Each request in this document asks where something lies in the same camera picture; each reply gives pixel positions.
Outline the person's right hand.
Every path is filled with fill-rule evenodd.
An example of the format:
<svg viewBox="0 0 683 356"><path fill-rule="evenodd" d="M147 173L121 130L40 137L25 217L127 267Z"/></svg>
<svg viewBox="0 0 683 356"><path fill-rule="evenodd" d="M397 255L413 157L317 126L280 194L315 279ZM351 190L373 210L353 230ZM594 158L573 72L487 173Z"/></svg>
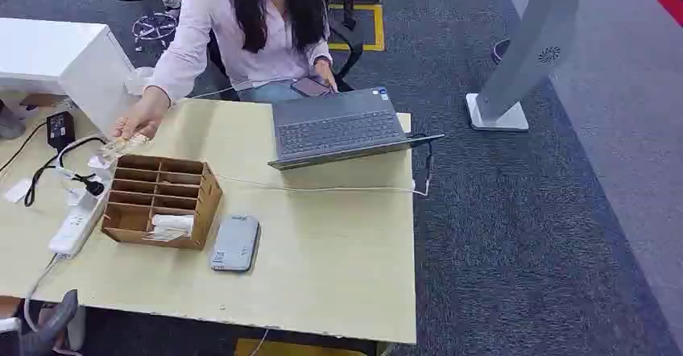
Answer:
<svg viewBox="0 0 683 356"><path fill-rule="evenodd" d="M171 101L161 88L148 86L141 99L116 121L111 136L130 139L141 134L153 139L170 106Z"/></svg>

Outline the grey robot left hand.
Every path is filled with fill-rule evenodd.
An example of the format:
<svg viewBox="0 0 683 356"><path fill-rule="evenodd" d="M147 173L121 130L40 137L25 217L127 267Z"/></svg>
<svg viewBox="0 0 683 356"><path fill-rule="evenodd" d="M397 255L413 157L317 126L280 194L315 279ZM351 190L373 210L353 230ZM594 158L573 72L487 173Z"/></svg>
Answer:
<svg viewBox="0 0 683 356"><path fill-rule="evenodd" d="M68 324L76 316L78 306L77 290L71 289L66 292L45 325L35 332L23 334L20 337L19 355L49 355L59 335L67 329Z"/></svg>

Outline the person's left hand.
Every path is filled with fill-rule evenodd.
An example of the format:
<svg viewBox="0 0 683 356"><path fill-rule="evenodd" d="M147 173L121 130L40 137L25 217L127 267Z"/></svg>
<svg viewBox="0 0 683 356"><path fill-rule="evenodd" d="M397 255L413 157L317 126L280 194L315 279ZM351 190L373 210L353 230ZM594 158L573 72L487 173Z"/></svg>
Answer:
<svg viewBox="0 0 683 356"><path fill-rule="evenodd" d="M329 60L326 57L321 56L315 60L313 67L315 73L321 78L323 83L327 85L331 91L337 93L337 82L333 75Z"/></svg>

